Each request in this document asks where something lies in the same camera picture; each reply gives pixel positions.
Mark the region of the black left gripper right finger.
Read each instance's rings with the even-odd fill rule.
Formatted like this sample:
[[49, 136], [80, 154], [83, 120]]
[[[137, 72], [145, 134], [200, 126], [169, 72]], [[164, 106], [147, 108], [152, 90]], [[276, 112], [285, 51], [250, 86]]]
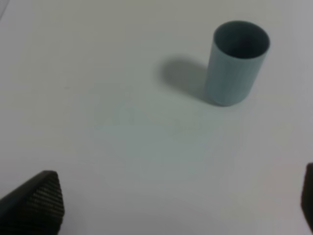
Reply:
[[301, 209], [306, 219], [306, 222], [313, 232], [313, 164], [309, 163], [306, 166], [304, 183], [301, 193]]

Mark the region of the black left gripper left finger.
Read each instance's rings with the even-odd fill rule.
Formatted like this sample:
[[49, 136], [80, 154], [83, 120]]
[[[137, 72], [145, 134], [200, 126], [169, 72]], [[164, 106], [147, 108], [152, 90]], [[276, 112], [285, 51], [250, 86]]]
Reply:
[[45, 170], [0, 200], [2, 235], [57, 235], [65, 215], [58, 173]]

